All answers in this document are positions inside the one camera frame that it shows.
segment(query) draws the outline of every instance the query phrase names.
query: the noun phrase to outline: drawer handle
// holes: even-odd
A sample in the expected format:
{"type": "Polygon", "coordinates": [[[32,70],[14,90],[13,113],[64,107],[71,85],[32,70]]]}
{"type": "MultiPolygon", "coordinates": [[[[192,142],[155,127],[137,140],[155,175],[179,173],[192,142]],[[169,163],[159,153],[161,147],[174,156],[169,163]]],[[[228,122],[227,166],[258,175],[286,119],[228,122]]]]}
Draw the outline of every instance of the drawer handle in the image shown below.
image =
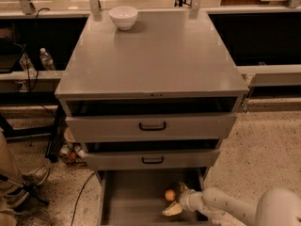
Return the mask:
{"type": "Polygon", "coordinates": [[[142,163],[143,164],[161,164],[163,163],[164,158],[161,157],[157,157],[157,158],[144,158],[142,157],[142,163]]]}
{"type": "Polygon", "coordinates": [[[149,126],[144,125],[143,123],[139,123],[139,129],[141,131],[163,131],[166,129],[166,122],[164,121],[162,125],[159,126],[149,126]]]}

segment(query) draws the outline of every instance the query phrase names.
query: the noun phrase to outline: orange ball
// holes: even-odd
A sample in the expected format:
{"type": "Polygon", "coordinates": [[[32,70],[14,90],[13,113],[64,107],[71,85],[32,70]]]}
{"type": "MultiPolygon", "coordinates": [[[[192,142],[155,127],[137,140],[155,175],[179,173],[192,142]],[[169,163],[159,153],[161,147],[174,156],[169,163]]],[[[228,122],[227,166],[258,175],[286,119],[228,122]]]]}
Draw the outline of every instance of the orange ball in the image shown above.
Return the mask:
{"type": "Polygon", "coordinates": [[[166,190],[166,200],[169,202],[174,202],[176,199],[176,192],[172,189],[166,190]]]}

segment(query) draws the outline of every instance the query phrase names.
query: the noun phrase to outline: pants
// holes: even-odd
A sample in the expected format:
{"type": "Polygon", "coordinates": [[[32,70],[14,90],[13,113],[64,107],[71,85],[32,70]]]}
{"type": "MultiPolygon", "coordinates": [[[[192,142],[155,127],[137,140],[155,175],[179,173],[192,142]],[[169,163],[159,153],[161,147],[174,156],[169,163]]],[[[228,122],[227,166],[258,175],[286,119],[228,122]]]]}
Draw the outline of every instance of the pants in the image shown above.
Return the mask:
{"type": "MultiPolygon", "coordinates": [[[[0,131],[0,174],[7,176],[9,179],[18,183],[23,181],[22,174],[17,167],[13,156],[7,145],[7,141],[0,131]]],[[[4,195],[13,192],[18,187],[8,182],[0,181],[0,199],[4,195]]],[[[0,211],[0,225],[15,226],[17,221],[14,216],[1,213],[0,211]]]]}

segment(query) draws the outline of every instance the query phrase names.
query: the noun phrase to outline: drawer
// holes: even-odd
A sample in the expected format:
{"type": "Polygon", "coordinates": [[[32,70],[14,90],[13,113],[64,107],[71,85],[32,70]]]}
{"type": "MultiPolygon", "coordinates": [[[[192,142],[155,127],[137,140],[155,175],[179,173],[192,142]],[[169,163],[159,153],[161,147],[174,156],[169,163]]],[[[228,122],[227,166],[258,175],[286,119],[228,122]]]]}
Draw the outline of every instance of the drawer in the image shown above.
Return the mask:
{"type": "Polygon", "coordinates": [[[220,151],[174,150],[155,152],[85,153],[92,170],[149,170],[211,167],[220,151]]]}
{"type": "Polygon", "coordinates": [[[212,225],[199,212],[183,211],[169,218],[162,215],[168,207],[165,190],[179,181],[201,190],[197,169],[105,171],[98,225],[212,225]]]}
{"type": "Polygon", "coordinates": [[[229,114],[68,117],[78,142],[171,140],[228,137],[236,117],[229,114]]]}

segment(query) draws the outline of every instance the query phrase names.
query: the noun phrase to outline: gray cabinet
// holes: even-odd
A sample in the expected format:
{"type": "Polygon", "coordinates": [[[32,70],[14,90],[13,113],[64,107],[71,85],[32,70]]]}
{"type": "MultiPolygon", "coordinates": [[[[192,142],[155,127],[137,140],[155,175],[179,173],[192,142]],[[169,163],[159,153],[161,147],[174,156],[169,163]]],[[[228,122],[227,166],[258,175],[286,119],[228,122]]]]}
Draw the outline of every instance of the gray cabinet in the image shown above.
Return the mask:
{"type": "Polygon", "coordinates": [[[126,32],[89,17],[55,94],[102,183],[99,225],[211,225],[163,217],[164,193],[201,190],[246,93],[203,11],[141,10],[126,32]]]}

